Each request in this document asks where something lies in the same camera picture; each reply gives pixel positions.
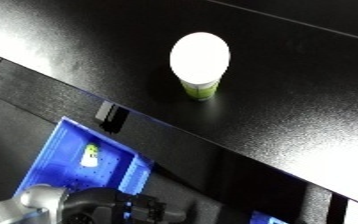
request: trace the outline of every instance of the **blue bin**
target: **blue bin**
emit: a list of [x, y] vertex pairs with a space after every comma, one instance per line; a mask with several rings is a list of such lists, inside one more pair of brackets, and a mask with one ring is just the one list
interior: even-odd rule
[[[98, 149], [95, 167], [81, 165], [90, 144]], [[152, 167], [151, 160], [133, 149], [63, 117], [15, 194], [49, 184], [70, 192], [110, 187], [134, 195], [142, 191]]]

